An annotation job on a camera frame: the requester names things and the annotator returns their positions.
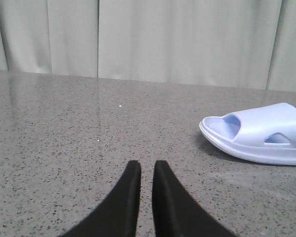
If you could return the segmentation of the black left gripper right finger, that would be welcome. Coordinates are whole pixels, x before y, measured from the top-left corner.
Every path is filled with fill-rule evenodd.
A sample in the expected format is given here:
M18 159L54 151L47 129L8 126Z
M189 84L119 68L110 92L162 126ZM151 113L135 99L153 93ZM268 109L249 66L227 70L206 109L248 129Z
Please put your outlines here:
M152 210L157 237L234 237L187 192L165 160L155 163Z

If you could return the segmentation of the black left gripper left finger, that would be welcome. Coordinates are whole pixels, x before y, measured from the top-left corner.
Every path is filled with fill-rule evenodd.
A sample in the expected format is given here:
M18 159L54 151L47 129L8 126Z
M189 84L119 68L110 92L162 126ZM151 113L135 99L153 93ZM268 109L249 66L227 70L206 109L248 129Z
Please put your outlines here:
M141 166L126 168L107 197L64 237L134 237L140 206Z

